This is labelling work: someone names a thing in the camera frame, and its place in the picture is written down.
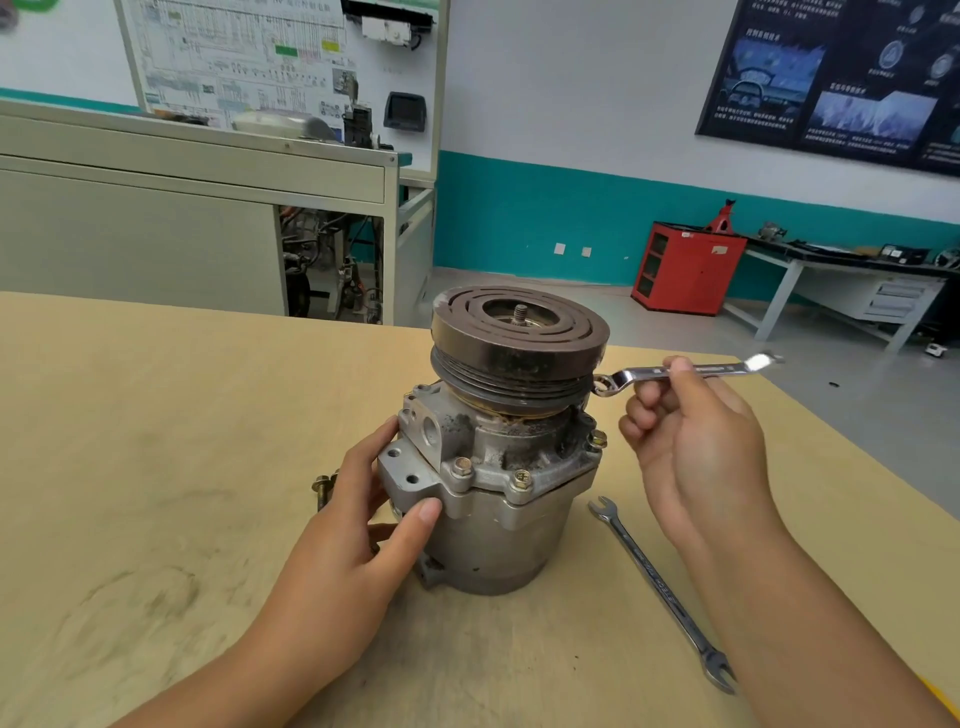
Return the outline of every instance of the wiring diagram board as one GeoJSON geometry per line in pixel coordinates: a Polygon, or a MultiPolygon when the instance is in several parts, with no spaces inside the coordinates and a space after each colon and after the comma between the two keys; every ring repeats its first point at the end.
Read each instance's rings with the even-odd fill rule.
{"type": "Polygon", "coordinates": [[[300,111],[343,138],[349,89],[372,110],[383,141],[429,170],[432,129],[378,127],[390,91],[418,93],[432,117],[437,42],[412,51],[362,37],[340,0],[120,0],[148,110],[206,117],[228,129],[251,109],[300,111]]]}

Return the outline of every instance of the white wall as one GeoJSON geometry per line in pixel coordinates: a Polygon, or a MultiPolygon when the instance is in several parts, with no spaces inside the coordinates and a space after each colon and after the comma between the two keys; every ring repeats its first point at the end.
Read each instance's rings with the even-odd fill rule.
{"type": "Polygon", "coordinates": [[[0,87],[136,106],[113,0],[21,12],[0,36],[0,87]]]}
{"type": "Polygon", "coordinates": [[[960,181],[695,136],[737,0],[453,0],[443,148],[960,223],[960,181]]]}

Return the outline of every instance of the fingernail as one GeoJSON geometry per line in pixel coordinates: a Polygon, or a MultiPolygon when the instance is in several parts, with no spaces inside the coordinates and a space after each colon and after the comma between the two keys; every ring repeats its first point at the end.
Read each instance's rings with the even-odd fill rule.
{"type": "Polygon", "coordinates": [[[417,511],[417,516],[427,525],[432,525],[440,516],[441,508],[443,508],[443,505],[439,498],[429,497],[417,511]]]}

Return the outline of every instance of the compressor housing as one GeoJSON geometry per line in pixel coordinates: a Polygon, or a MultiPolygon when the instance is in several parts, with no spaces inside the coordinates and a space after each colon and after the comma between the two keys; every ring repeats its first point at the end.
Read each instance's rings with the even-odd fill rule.
{"type": "Polygon", "coordinates": [[[423,584],[500,595],[557,548],[607,436],[585,411],[610,329],[593,311],[522,288],[467,287],[433,306],[430,362],[378,456],[395,511],[444,505],[418,561],[423,584]]]}

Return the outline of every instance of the wooden workbench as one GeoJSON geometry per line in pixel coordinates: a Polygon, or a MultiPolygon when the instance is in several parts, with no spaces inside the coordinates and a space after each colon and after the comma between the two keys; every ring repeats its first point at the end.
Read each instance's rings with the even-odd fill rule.
{"type": "MultiPolygon", "coordinates": [[[[314,512],[313,478],[435,378],[417,329],[0,294],[0,331],[4,727],[102,726],[221,652],[314,512]]],[[[662,354],[613,347],[604,368],[662,354]]],[[[801,544],[960,702],[960,522],[766,379],[732,384],[801,544]]],[[[590,412],[614,435],[624,403],[590,412]]],[[[753,725],[588,513],[613,497],[715,638],[611,441],[541,576],[492,598],[411,578],[298,725],[753,725]]]]}

